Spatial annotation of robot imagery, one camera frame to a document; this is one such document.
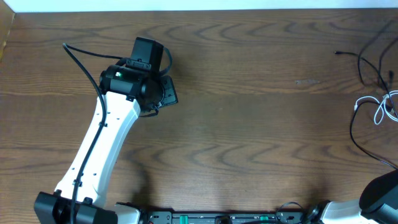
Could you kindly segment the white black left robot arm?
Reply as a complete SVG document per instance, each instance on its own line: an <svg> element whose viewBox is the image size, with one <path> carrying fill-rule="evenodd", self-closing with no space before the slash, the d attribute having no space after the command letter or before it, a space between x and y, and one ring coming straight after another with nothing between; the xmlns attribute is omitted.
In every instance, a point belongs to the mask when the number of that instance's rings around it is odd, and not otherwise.
<svg viewBox="0 0 398 224"><path fill-rule="evenodd" d="M74 56L75 47L63 48L88 77L98 95L93 119L70 168L54 192L40 192L34 211L41 223L143 223L139 209L128 203L106 208L111 174L127 133L138 118L157 116L159 109L178 102L170 66L162 56L172 55L164 45L135 39L130 57L101 72L95 82Z"/></svg>

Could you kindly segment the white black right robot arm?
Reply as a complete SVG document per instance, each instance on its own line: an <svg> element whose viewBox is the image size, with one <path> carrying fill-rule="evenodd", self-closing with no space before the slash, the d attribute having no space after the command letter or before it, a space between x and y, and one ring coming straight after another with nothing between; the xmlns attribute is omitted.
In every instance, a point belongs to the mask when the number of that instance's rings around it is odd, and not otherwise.
<svg viewBox="0 0 398 224"><path fill-rule="evenodd" d="M303 222L397 224L397 171L370 181L359 199L319 203L307 212Z"/></svg>

